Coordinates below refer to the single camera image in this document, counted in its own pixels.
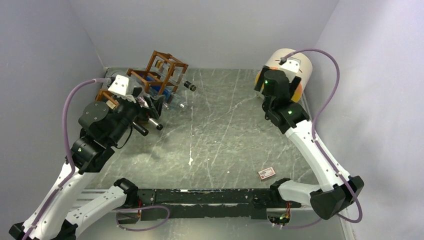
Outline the brown wooden wine rack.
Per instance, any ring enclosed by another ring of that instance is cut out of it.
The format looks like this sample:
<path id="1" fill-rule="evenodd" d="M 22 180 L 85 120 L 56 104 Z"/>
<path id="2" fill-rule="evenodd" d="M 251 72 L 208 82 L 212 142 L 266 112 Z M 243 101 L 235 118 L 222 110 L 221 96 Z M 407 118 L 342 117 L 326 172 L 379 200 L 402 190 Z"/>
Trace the brown wooden wine rack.
<path id="1" fill-rule="evenodd" d="M 108 69 L 107 78 L 122 75 L 136 81 L 152 96 L 164 96 L 166 109 L 170 107 L 187 108 L 187 101 L 177 94 L 178 88 L 185 87 L 194 92 L 197 87 L 186 77 L 189 65 L 170 53 L 153 51 L 146 69 L 115 68 Z"/>

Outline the dark small bottle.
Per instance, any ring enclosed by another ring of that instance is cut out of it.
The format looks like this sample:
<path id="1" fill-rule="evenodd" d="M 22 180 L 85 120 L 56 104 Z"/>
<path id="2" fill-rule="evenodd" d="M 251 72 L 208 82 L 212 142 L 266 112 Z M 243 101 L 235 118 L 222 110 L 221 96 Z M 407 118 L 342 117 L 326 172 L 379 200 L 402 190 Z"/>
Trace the dark small bottle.
<path id="1" fill-rule="evenodd" d="M 185 81 L 183 85 L 192 92 L 194 92 L 197 89 L 197 86 L 188 80 Z"/>

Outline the green glass wine bottle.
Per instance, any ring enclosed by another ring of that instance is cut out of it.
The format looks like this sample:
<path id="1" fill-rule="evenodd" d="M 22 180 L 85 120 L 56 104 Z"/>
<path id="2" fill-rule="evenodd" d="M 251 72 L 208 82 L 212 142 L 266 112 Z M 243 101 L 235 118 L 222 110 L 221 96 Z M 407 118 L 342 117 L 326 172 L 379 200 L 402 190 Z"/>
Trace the green glass wine bottle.
<path id="1" fill-rule="evenodd" d="M 148 118 L 148 122 L 152 125 L 154 125 L 154 127 L 158 130 L 161 131 L 163 129 L 163 125 L 160 124 L 156 119 L 149 117 Z"/>

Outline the clear square glass bottle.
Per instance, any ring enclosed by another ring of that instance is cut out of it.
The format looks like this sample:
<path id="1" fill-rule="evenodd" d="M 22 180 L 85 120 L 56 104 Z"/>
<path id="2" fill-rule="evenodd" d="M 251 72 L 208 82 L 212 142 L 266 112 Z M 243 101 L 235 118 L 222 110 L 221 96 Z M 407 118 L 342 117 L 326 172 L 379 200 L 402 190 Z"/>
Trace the clear square glass bottle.
<path id="1" fill-rule="evenodd" d="M 165 78 L 168 73 L 171 71 L 171 67 L 168 63 L 165 63 L 163 60 L 157 60 L 155 62 L 155 71 L 163 78 Z M 174 85 L 179 85 L 184 83 L 184 77 L 185 75 L 178 71 L 177 69 L 174 69 L 171 71 L 170 77 L 168 79 L 169 83 L 172 83 Z"/>

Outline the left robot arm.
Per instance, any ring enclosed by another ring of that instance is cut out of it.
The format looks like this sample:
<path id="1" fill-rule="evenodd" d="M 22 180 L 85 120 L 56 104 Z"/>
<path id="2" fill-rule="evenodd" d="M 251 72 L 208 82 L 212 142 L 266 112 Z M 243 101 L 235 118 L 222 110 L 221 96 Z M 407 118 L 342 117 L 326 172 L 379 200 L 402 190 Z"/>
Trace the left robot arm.
<path id="1" fill-rule="evenodd" d="M 119 99 L 115 108 L 104 101 L 88 104 L 78 119 L 80 137 L 67 145 L 65 162 L 55 183 L 34 213 L 13 224 L 9 234 L 16 240 L 74 240 L 110 211 L 140 207 L 138 187 L 120 178 L 102 196 L 71 210 L 80 193 L 115 153 L 124 133 L 137 130 L 147 135 L 142 122 L 155 123 L 162 105 L 162 97 L 146 96 L 135 101 Z"/>

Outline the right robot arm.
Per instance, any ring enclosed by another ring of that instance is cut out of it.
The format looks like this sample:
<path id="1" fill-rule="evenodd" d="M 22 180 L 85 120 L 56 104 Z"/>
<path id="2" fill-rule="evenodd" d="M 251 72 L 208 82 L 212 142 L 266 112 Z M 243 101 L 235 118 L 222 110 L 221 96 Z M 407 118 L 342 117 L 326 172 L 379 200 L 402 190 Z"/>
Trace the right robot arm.
<path id="1" fill-rule="evenodd" d="M 328 220 L 352 205 L 364 187 L 360 176 L 351 176 L 325 148 L 304 108 L 291 100 L 291 83 L 282 70 L 268 69 L 263 80 L 264 118 L 275 125 L 300 151 L 318 183 L 305 184 L 282 179 L 270 193 L 270 202 L 282 207 L 287 202 L 310 206 Z"/>

